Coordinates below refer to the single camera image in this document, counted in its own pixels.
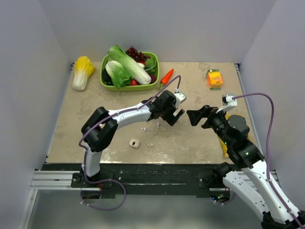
tomato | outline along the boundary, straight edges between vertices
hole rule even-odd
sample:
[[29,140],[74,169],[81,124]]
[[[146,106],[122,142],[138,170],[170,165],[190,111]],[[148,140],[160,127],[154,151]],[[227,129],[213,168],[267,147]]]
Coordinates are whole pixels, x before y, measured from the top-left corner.
[[129,86],[135,86],[135,85],[139,85],[139,83],[135,79],[132,79],[132,82],[130,83]]

carrot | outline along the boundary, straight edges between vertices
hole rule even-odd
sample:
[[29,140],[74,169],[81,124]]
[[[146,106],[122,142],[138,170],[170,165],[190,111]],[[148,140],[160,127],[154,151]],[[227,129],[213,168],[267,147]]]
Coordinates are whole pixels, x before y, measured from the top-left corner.
[[159,90],[161,90],[167,83],[169,82],[171,76],[173,74],[173,69],[171,69],[160,81],[160,85],[158,87]]

green bowl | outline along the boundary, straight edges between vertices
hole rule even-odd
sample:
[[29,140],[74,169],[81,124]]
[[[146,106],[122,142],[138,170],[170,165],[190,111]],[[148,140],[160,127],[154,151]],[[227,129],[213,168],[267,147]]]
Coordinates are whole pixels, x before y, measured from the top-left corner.
[[102,67],[101,67],[101,71],[100,71],[101,84],[107,90],[112,91],[112,92],[138,92],[138,91],[148,91],[148,90],[153,89],[159,81],[160,67],[159,67],[158,57],[152,52],[143,52],[143,54],[145,56],[150,56],[151,58],[154,58],[157,62],[156,67],[155,67],[155,72],[156,72],[155,76],[157,78],[156,82],[154,82],[152,84],[146,84],[146,85],[125,86],[125,87],[121,87],[119,89],[116,88],[115,86],[106,85],[105,82],[103,82],[103,79],[102,79],[102,70],[105,68],[105,65],[106,65],[107,60],[108,60],[108,55],[106,55],[103,59]]

black metal frame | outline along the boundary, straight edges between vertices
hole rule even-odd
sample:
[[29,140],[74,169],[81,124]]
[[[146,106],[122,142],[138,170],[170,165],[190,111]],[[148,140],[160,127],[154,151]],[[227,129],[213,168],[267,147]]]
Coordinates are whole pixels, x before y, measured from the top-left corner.
[[[211,181],[212,169],[218,164],[100,164],[96,179],[115,179],[126,188],[128,195],[189,195],[209,198],[223,193],[222,181]],[[44,171],[80,171],[74,173],[71,187],[98,187],[85,182],[81,164],[44,164]],[[113,182],[104,182],[103,198],[114,198],[123,194],[122,188]],[[219,191],[210,192],[210,188]]]

beige table surface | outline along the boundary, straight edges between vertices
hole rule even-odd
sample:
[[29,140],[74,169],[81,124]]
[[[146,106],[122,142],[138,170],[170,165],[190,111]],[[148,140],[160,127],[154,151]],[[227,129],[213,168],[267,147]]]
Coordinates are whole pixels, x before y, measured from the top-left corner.
[[[64,97],[53,142],[49,151],[48,163],[81,163],[84,151],[78,147],[81,138],[81,127],[99,106],[108,110],[122,109],[138,104],[153,96],[157,90],[145,92],[109,92],[100,84],[99,72],[101,63],[94,62],[95,72],[88,80],[84,91],[72,89],[74,72]],[[181,92],[187,95],[187,100],[180,109],[185,111],[200,109],[203,105],[222,106],[222,94],[242,94],[240,82],[233,63],[213,62],[161,62],[160,78],[174,68],[174,75],[182,76]],[[205,74],[208,69],[219,69],[223,77],[223,87],[220,91],[210,91]],[[169,86],[173,91],[176,82]],[[246,118],[251,132],[250,138],[255,142],[253,128],[244,99],[238,100],[238,106],[229,114],[239,114]],[[191,126],[188,116],[184,114],[173,126],[162,119],[148,123],[135,123],[119,129],[110,146],[103,151],[103,163],[222,163],[231,162],[224,157],[217,135],[211,130],[203,130],[200,125]],[[138,139],[141,146],[131,148],[128,143],[131,138]]]

